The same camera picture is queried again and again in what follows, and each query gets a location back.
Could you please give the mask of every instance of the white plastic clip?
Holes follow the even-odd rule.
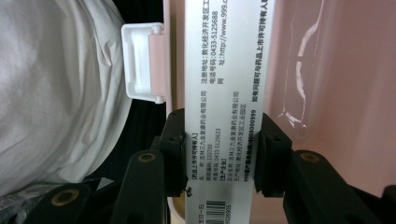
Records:
[[[169,55],[163,24],[125,24],[121,29],[126,93],[130,98],[166,101]]]

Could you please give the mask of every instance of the barcode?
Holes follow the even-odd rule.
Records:
[[[206,224],[224,224],[225,202],[206,201]]]

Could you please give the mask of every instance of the brass screw insert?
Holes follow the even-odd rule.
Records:
[[[78,189],[65,189],[52,197],[51,203],[54,206],[61,207],[73,202],[79,195]]]
[[[143,153],[142,155],[139,156],[138,159],[141,162],[155,161],[155,155],[152,153]]]
[[[304,152],[304,153],[300,154],[300,157],[305,161],[310,161],[310,162],[320,161],[319,157],[317,157],[316,155],[314,155],[310,152]]]

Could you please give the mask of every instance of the white label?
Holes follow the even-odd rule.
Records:
[[[186,1],[186,223],[248,223],[274,1]]]

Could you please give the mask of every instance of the white cloth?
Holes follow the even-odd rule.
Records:
[[[131,104],[121,26],[108,0],[0,2],[0,196],[108,156]]]

